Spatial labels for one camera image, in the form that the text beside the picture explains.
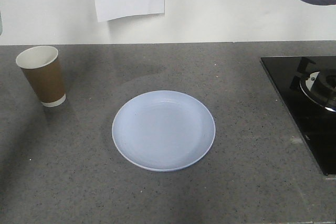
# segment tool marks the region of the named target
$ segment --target black glass cooktop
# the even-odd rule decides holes
[[[336,56],[261,61],[323,174],[336,175]]]

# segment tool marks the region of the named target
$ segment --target paper cup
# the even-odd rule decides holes
[[[29,48],[16,57],[16,64],[44,106],[55,107],[65,101],[58,50],[55,47]]]

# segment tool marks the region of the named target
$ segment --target gray speckled countertop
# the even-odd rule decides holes
[[[0,47],[0,223],[334,223],[336,180],[302,143],[262,56],[336,55],[335,41],[61,45],[67,101],[40,105]],[[118,109],[152,90],[216,122],[195,165],[150,172],[119,154]]]

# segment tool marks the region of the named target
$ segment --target plate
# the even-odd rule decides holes
[[[130,162],[155,172],[186,168],[211,148],[215,122],[197,99],[176,91],[152,91],[128,101],[116,114],[112,137]]]

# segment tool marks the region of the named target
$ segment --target plate rim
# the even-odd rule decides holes
[[[134,99],[140,97],[140,96],[143,96],[143,95],[146,95],[146,94],[149,94],[149,93],[154,93],[154,92],[172,92],[172,93],[179,93],[179,94],[182,94],[182,95],[185,95],[193,100],[195,100],[197,103],[199,103],[203,108],[205,108],[205,110],[207,111],[207,113],[209,114],[211,120],[212,120],[212,126],[213,126],[213,129],[214,129],[214,134],[212,136],[212,140],[211,140],[211,143],[209,145],[209,147],[207,148],[207,150],[202,154],[200,155],[199,158],[197,158],[196,160],[192,161],[191,163],[189,164],[186,164],[182,167],[177,167],[177,168],[169,168],[169,169],[158,169],[158,168],[152,168],[152,167],[147,167],[147,166],[144,166],[144,165],[141,165],[141,164],[138,164],[136,163],[135,161],[131,160],[130,158],[128,158],[126,155],[123,154],[123,152],[119,149],[118,145],[116,144],[115,142],[115,138],[114,138],[114,133],[113,133],[113,129],[114,129],[114,123],[115,123],[115,120],[117,118],[117,116],[119,115],[119,113],[122,111],[122,109],[128,104],[130,103],[131,101],[133,101]],[[214,143],[214,140],[215,140],[215,137],[216,137],[216,124],[215,124],[215,120],[214,120],[214,117],[212,116],[210,110],[201,102],[199,101],[198,99],[192,97],[191,95],[189,94],[186,94],[186,93],[182,93],[182,92],[178,92],[178,91],[174,91],[174,90],[153,90],[153,91],[149,91],[149,92],[146,92],[146,93],[142,93],[142,94],[139,94],[137,95],[136,97],[133,97],[132,99],[130,99],[129,101],[127,101],[119,110],[118,112],[116,113],[114,119],[113,119],[113,122],[112,122],[112,128],[111,128],[111,133],[112,133],[112,139],[113,139],[113,142],[114,142],[114,145],[115,147],[117,148],[118,152],[126,159],[128,160],[129,162],[131,162],[133,165],[136,165],[140,168],[143,168],[143,169],[146,169],[146,170],[150,170],[152,172],[174,172],[174,171],[177,171],[177,170],[182,170],[182,169],[185,169],[195,163],[197,163],[199,160],[201,160],[208,152],[209,150],[211,149],[213,143]]]

